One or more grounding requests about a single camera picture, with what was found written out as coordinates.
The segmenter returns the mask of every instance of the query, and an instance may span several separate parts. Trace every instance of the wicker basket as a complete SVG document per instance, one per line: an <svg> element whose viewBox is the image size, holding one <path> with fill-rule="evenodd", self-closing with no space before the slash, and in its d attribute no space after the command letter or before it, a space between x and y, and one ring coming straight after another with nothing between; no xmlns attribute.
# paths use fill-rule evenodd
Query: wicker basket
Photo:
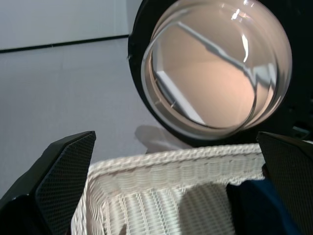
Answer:
<svg viewBox="0 0 313 235"><path fill-rule="evenodd" d="M227 183L261 179L258 144L127 157L92 165L73 235L233 235Z"/></svg>

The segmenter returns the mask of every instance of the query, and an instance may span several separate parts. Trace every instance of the transparent dome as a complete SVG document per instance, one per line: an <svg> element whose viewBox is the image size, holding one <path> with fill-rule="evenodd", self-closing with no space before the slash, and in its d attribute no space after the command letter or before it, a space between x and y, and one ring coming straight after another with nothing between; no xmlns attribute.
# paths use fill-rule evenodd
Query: transparent dome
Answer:
<svg viewBox="0 0 313 235"><path fill-rule="evenodd" d="M257 1L179 0L156 24L141 67L146 97L182 134L217 140L268 118L291 77L291 49Z"/></svg>

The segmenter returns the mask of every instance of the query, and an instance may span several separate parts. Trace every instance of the white wall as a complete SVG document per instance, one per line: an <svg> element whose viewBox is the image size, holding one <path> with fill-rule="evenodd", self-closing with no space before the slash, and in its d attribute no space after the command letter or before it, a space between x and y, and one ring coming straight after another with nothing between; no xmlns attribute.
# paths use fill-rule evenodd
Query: white wall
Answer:
<svg viewBox="0 0 313 235"><path fill-rule="evenodd" d="M133 25L141 2L142 0L126 0L129 33L133 31Z"/></svg>
<svg viewBox="0 0 313 235"><path fill-rule="evenodd" d="M128 34L129 1L2 0L0 50Z"/></svg>

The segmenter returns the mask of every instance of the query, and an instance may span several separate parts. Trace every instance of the blue cloth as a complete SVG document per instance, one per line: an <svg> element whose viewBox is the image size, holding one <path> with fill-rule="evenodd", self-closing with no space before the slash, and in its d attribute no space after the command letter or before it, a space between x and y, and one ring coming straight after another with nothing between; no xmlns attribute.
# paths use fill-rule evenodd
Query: blue cloth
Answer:
<svg viewBox="0 0 313 235"><path fill-rule="evenodd" d="M237 235L301 235L270 180L227 185Z"/></svg>

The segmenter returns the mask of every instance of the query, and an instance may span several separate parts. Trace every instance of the black panel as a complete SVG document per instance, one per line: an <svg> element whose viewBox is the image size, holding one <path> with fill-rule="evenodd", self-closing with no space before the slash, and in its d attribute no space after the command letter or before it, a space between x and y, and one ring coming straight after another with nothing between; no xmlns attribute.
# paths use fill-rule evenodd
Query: black panel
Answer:
<svg viewBox="0 0 313 235"><path fill-rule="evenodd" d="M313 144L270 133L258 141L286 209L304 235L313 234Z"/></svg>
<svg viewBox="0 0 313 235"><path fill-rule="evenodd" d="M0 200L1 234L67 232L85 186L95 139L95 132L84 132L44 151Z"/></svg>

